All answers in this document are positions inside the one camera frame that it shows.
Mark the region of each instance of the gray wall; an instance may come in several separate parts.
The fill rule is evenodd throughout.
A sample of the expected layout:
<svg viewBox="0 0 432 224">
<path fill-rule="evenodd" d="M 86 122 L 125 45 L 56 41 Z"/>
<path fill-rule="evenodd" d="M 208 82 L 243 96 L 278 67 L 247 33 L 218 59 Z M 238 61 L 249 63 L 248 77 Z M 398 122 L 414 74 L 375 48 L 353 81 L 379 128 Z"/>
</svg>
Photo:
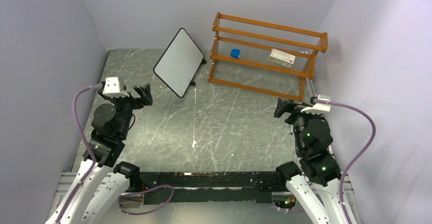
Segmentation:
<svg viewBox="0 0 432 224">
<path fill-rule="evenodd" d="M 349 172 L 364 223 L 432 223 L 432 0 L 335 0 L 315 84 L 375 120 L 372 146 Z M 328 115 L 342 167 L 367 142 L 365 118 Z"/>
<path fill-rule="evenodd" d="M 184 27 L 211 48 L 217 12 L 318 30 L 334 0 L 83 0 L 107 47 L 165 48 Z"/>
<path fill-rule="evenodd" d="M 80 0 L 0 0 L 0 222 L 44 223 L 79 136 L 74 93 L 105 48 Z M 79 100 L 85 125 L 92 94 Z"/>
</svg>

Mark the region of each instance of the whiteboard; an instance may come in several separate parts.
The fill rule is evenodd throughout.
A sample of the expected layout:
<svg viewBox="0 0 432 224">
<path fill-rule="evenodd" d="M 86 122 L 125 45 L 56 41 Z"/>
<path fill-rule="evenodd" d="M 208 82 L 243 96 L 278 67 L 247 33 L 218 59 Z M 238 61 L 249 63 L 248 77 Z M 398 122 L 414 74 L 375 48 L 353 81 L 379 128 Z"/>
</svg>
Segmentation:
<svg viewBox="0 0 432 224">
<path fill-rule="evenodd" d="M 186 30 L 180 28 L 157 61 L 153 72 L 178 97 L 182 98 L 203 59 L 203 52 Z"/>
</svg>

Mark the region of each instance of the floor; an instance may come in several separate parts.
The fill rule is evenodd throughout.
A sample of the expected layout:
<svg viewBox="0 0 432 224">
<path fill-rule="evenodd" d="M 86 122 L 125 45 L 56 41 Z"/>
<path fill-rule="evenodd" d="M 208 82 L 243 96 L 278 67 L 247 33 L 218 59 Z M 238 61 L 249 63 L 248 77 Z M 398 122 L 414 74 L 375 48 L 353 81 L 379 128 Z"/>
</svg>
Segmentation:
<svg viewBox="0 0 432 224">
<path fill-rule="evenodd" d="M 282 118 L 274 118 L 277 97 L 207 82 L 211 60 L 199 68 L 195 82 L 178 98 L 152 69 L 163 49 L 111 49 L 101 80 L 123 77 L 126 86 L 150 83 L 153 105 L 135 110 L 118 160 L 141 171 L 273 171 L 296 160 L 294 138 Z M 299 81 L 286 74 L 219 62 L 215 78 L 245 85 L 298 93 Z M 305 89 L 305 101 L 310 95 Z M 95 96 L 85 129 L 91 133 L 93 111 L 107 103 Z M 73 170 L 79 167 L 85 147 L 81 144 Z"/>
</svg>

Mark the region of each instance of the marble table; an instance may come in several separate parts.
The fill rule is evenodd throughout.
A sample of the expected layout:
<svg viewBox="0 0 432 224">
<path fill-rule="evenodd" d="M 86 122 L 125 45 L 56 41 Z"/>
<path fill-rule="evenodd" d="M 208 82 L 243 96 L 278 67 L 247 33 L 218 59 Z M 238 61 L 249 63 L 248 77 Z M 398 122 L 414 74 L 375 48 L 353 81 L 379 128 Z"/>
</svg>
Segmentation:
<svg viewBox="0 0 432 224">
<path fill-rule="evenodd" d="M 117 162 L 133 163 L 141 171 L 274 171 L 296 160 L 294 137 L 282 118 L 274 118 L 277 97 L 207 82 L 211 66 L 196 75 L 196 87 L 178 98 L 153 74 L 163 49 L 111 49 L 101 80 L 121 76 L 132 95 L 133 85 L 151 84 L 153 105 L 135 110 L 136 122 Z M 215 78 L 278 92 L 298 93 L 298 78 L 278 72 L 219 62 Z M 305 89 L 305 101 L 310 94 Z M 90 138 L 93 112 L 107 103 L 94 98 L 85 134 Z M 80 146 L 73 171 L 85 150 Z M 142 206 L 142 211 L 154 206 Z M 305 213 L 285 213 L 272 204 L 253 202 L 172 203 L 145 216 L 125 216 L 114 204 L 103 223 L 311 223 Z"/>
</svg>

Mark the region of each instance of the white wall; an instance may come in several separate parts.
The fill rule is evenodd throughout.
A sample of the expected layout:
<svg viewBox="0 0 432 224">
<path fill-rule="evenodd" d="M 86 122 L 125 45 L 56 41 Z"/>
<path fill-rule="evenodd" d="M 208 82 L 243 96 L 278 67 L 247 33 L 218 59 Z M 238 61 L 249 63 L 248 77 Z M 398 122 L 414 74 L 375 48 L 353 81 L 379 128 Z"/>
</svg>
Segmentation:
<svg viewBox="0 0 432 224">
<path fill-rule="evenodd" d="M 315 84 L 375 120 L 349 175 L 364 223 L 432 223 L 432 0 L 335 0 L 320 31 L 329 49 Z M 328 115 L 342 167 L 370 136 L 362 116 Z"/>
<path fill-rule="evenodd" d="M 83 0 L 107 47 L 166 48 L 184 27 L 211 48 L 217 12 L 318 30 L 334 0 Z"/>
<path fill-rule="evenodd" d="M 0 0 L 0 222 L 44 223 L 79 144 L 74 93 L 106 54 L 80 0 Z M 79 99 L 83 125 L 93 95 Z"/>
</svg>

